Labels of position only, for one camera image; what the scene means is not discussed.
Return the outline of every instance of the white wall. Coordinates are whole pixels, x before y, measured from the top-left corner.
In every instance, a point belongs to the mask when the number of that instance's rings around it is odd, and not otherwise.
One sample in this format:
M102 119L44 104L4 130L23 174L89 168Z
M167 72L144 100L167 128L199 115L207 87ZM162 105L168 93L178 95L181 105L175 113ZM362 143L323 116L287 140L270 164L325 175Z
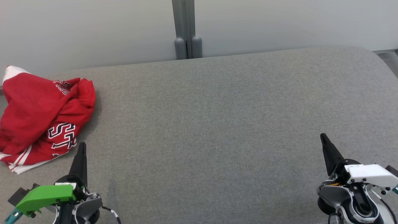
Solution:
M0 74L175 60L167 0L1 0Z
M319 45L398 48L397 0L196 0L203 56Z

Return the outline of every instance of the gray vertical frame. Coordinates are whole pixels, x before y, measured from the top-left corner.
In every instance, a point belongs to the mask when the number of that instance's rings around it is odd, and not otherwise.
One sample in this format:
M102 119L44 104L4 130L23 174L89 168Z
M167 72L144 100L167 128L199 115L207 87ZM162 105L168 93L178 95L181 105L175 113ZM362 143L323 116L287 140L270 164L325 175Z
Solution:
M202 39L195 35L194 0L172 0L176 27L176 57L192 59L202 57Z

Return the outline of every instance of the gray fabric tabletop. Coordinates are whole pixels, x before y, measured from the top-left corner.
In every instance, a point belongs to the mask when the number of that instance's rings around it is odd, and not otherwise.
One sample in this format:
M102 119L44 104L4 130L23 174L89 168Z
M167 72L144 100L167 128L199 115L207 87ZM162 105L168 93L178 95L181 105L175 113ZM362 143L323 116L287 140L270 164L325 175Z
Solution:
M316 187L327 178L322 132L346 158L398 168L398 79L362 48L101 67L47 78L74 77L93 80L97 93L93 117L78 137L88 147L89 189L124 224L325 223L316 203ZM53 184L67 174L75 152L21 175L1 165L0 217L13 210L7 199L19 187ZM397 197L386 201L398 212ZM52 221L45 210L20 223ZM98 223L117 222L101 210Z

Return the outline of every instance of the gray floor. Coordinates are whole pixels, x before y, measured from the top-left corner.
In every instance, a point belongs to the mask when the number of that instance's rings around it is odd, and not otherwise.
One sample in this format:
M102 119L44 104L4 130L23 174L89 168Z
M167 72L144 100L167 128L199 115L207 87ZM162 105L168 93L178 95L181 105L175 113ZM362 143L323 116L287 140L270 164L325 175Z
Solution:
M398 78L398 55L396 52L378 53L377 54L388 65L391 71Z

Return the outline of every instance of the gray textured surface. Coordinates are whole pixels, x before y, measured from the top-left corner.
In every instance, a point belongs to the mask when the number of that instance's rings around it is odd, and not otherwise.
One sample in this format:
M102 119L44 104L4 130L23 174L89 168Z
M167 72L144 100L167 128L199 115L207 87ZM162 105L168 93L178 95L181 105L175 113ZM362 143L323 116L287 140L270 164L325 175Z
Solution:
M88 182L123 223L327 221L319 134L346 158L398 167L398 79L374 53L321 47L70 71L94 81L79 136ZM52 184L73 150L21 175L4 167L0 216L18 187ZM387 199L397 211L396 197ZM99 223L116 223L101 211ZM35 222L51 223L38 216Z

